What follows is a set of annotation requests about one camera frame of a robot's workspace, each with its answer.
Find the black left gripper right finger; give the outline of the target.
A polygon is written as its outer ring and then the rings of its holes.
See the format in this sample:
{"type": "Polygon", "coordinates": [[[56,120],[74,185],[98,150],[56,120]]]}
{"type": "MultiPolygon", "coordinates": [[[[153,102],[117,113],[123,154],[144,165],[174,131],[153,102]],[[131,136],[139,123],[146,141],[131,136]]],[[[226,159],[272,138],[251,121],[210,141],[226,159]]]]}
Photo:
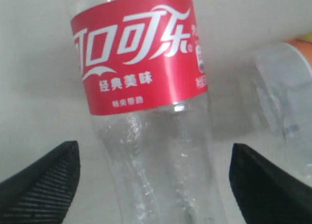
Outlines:
{"type": "Polygon", "coordinates": [[[233,144],[229,181],[248,224],[312,222],[312,188],[246,144],[233,144]]]}

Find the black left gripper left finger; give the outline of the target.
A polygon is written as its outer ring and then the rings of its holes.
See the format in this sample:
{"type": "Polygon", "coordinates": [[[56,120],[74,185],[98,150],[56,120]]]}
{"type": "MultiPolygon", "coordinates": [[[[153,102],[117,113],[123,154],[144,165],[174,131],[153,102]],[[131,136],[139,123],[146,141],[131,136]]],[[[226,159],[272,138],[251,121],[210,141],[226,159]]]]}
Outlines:
{"type": "Polygon", "coordinates": [[[61,224],[80,179],[77,141],[63,142],[0,183],[2,224],[61,224]]]}

